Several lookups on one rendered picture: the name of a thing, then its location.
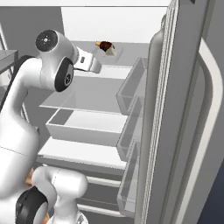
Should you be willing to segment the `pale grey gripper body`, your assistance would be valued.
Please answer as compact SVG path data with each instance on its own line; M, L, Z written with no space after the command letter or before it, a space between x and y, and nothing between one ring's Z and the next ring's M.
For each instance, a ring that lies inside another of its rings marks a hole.
M93 58L89 71L98 74L101 70L102 70L102 64L99 62L97 58Z

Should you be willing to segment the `clear fridge door bin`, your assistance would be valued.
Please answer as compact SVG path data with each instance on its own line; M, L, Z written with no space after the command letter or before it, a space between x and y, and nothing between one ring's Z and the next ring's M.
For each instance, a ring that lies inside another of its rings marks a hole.
M134 142L117 194L117 205L122 215L135 217L140 143Z
M116 94L119 109L123 115L130 112L137 87L147 69L147 58L139 57Z
M143 121L144 101L142 97L137 96L133 102L129 116L122 129L116 148L120 159L127 161L130 148L135 141L141 140L142 121Z

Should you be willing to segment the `grey fridge door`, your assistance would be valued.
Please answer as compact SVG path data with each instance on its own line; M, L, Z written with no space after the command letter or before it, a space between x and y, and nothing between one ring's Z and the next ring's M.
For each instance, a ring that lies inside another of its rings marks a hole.
M218 0L171 0L148 53L135 224L172 224L204 98L198 61ZM223 102L209 148L224 153Z

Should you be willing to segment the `grey fridge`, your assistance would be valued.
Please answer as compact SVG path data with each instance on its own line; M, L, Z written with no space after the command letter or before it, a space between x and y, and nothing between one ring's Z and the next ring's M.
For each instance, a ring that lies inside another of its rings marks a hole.
M160 0L149 1L145 7L136 7L130 4L119 7L112 2L106 2L102 7L65 8L62 11L62 17L65 34L77 46L91 53L95 49L96 41L108 41L113 43L114 46L122 47L122 55L115 64L102 63L102 66L132 68L139 57L147 58L152 35L159 30L160 20L165 11L164 3ZM146 78L147 69L134 96L134 100L137 96L142 97L143 104ZM47 90L32 90L26 101L31 122L40 128L41 148L52 137L46 123L60 109L42 108L40 106L50 94L52 93ZM125 169L118 170L96 165L78 164L42 156L38 156L38 162L43 165L83 172L89 177L120 182L122 182L125 171ZM119 188L89 183L86 194L78 200L78 203L120 212L116 200ZM134 218L130 217L116 218L98 213L83 212L87 216L89 224L134 224Z

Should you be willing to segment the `white fridge drawer bin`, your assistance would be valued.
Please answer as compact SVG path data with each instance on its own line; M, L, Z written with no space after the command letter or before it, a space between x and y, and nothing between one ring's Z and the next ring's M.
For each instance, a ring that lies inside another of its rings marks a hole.
M121 114L61 108L46 127L54 139L116 147L126 120Z

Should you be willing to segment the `grey cabinet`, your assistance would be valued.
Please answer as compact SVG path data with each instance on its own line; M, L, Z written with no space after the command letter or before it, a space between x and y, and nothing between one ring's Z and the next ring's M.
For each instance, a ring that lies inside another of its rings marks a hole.
M0 50L0 74L18 60L18 50Z

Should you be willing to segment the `white fridge shelf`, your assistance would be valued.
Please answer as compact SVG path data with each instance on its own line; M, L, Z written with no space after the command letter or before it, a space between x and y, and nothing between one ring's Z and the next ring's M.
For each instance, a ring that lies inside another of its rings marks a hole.
M50 137L38 153L43 158L55 158L84 165L124 170L116 147L57 140Z

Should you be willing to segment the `orange object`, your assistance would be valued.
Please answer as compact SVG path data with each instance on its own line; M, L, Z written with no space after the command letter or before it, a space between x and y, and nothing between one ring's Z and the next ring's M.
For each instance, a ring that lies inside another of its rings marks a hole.
M33 172L34 172L34 170L33 170L33 168L31 168L31 170L30 170L30 172L29 172L29 174L28 174L28 176L26 177L26 180L25 180L25 184L27 186L32 186L32 174L33 174Z

